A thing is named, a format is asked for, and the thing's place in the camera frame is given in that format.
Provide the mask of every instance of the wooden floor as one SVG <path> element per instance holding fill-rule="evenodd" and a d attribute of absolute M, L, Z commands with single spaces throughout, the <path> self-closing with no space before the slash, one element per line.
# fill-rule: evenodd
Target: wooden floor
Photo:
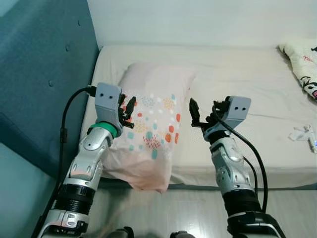
<path fill-rule="evenodd" d="M 270 191 L 267 212 L 288 238 L 317 238 L 316 191 Z M 85 238 L 103 238 L 124 226 L 136 238 L 168 238 L 186 230 L 196 238 L 230 238 L 219 191 L 169 190 L 137 192 L 99 189 L 90 212 Z"/>

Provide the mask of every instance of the bed frame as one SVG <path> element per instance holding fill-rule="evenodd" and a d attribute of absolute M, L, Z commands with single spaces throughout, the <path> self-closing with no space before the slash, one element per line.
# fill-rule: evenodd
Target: bed frame
<path fill-rule="evenodd" d="M 69 97 L 99 53 L 86 0 L 20 0 L 0 20 L 0 142 L 52 177 Z M 77 153 L 87 95 L 68 111 L 64 158 Z"/>

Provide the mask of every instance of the black cable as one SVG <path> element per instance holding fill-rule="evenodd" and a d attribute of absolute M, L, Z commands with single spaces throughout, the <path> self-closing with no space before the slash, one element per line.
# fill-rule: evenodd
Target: black cable
<path fill-rule="evenodd" d="M 263 205 L 262 205 L 262 211 L 265 213 L 266 212 L 266 207 L 267 207 L 267 197 L 268 197 L 268 187 L 267 187 L 267 177 L 266 177 L 266 172 L 265 172 L 265 167 L 264 164 L 262 162 L 261 156 L 258 153 L 257 149 L 253 146 L 253 144 L 251 144 L 250 141 L 248 141 L 246 138 L 244 138 L 241 134 L 239 134 L 238 132 L 236 132 L 233 128 L 231 128 L 227 123 L 225 123 L 219 116 L 218 113 L 216 111 L 215 105 L 213 105 L 212 107 L 212 113 L 214 115 L 214 117 L 216 118 L 216 120 L 223 125 L 227 130 L 229 130 L 232 134 L 234 134 L 235 136 L 237 136 L 240 140 L 242 140 L 244 143 L 246 143 L 251 150 L 253 151 L 253 153 L 255 154 L 258 163 L 260 165 L 260 169 L 261 169 L 261 173 L 262 173 L 262 177 L 263 177 L 263 189 L 264 189 L 264 197 L 263 197 Z"/>
<path fill-rule="evenodd" d="M 244 160 L 248 163 L 248 165 L 250 166 L 252 172 L 253 172 L 253 176 L 254 176 L 254 190 L 256 192 L 256 196 L 258 196 L 258 176 L 257 176 L 257 172 L 255 170 L 255 168 L 253 167 L 253 165 L 251 164 L 251 162 L 246 158 L 246 157 L 243 157 Z"/>
<path fill-rule="evenodd" d="M 44 225 L 45 219 L 46 219 L 50 209 L 52 208 L 53 203 L 55 201 L 55 198 L 58 194 L 59 187 L 60 187 L 60 181 L 61 181 L 62 166 L 63 166 L 63 149 L 64 149 L 64 143 L 66 143 L 66 140 L 67 140 L 67 129 L 65 128 L 66 115 L 67 115 L 67 111 L 68 111 L 70 104 L 72 103 L 74 98 L 78 94 L 80 94 L 81 92 L 88 92 L 91 96 L 95 96 L 96 87 L 91 86 L 91 87 L 79 89 L 77 92 L 75 92 L 69 98 L 69 100 L 65 106 L 65 109 L 63 112 L 63 117 L 61 120 L 61 127 L 60 127 L 59 165 L 58 165 L 58 174 L 57 174 L 57 178 L 56 178 L 55 187 L 54 187 L 54 190 L 51 194 L 51 197 L 48 201 L 48 204 L 47 204 L 43 214 L 38 219 L 38 222 L 33 230 L 31 238 L 36 238 L 38 236 L 39 232 L 41 231 L 42 226 Z"/>

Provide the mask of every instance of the mattress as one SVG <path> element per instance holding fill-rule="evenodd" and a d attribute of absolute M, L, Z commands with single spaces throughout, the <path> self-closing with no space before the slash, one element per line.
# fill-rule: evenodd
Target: mattress
<path fill-rule="evenodd" d="M 211 113 L 213 100 L 222 101 L 228 95 L 252 99 L 246 120 L 236 130 L 259 151 L 270 188 L 297 187 L 317 181 L 317 158 L 308 142 L 288 138 L 294 127 L 310 124 L 316 128 L 316 103 L 301 91 L 288 59 L 278 49 L 107 46 L 98 57 L 92 84 L 118 84 L 128 66 L 139 61 L 190 66 L 198 72 L 183 108 L 170 184 L 216 186 L 209 144 L 198 128 L 190 126 L 188 105 L 189 99 L 194 98 L 203 119 Z M 82 137 L 95 120 L 94 99 L 90 98 Z M 255 156 L 238 138 L 236 142 L 254 164 L 261 187 L 261 171 Z"/>

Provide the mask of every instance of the pink pillow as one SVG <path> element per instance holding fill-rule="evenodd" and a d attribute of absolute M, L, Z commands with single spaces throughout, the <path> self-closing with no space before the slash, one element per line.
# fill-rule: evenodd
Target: pink pillow
<path fill-rule="evenodd" d="M 181 112 L 195 76 L 193 69 L 177 66 L 140 62 L 128 67 L 119 86 L 127 95 L 123 106 L 136 96 L 135 126 L 125 127 L 113 141 L 104 172 L 139 190 L 167 190 Z"/>

